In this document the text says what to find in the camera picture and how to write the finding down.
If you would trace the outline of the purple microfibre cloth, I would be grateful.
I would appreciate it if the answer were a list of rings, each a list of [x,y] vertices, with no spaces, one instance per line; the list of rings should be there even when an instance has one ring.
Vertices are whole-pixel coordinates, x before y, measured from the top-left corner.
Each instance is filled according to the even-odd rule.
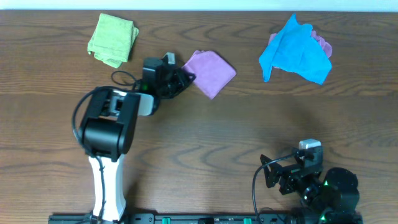
[[[196,76],[194,84],[211,100],[236,76],[236,70],[211,50],[196,50],[182,70]]]

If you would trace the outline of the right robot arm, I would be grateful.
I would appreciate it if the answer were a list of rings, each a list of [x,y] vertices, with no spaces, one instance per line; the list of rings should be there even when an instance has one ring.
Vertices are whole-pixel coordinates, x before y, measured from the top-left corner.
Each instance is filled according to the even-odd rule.
[[[324,180],[323,147],[294,148],[278,159],[260,156],[267,188],[279,184],[282,195],[297,193],[302,208],[293,209],[283,223],[362,223],[356,212],[359,202],[358,178],[351,171],[334,167]]]

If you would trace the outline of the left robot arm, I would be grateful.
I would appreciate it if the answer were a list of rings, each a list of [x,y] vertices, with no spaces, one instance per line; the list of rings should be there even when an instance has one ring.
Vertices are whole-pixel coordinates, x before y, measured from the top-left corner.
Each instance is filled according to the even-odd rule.
[[[141,79],[96,87],[75,106],[73,134],[88,156],[95,182],[95,206],[88,223],[122,221],[126,208],[123,163],[138,116],[153,115],[161,100],[175,98],[195,79],[181,68],[146,68]],[[75,115],[84,101],[88,105],[77,125]]]

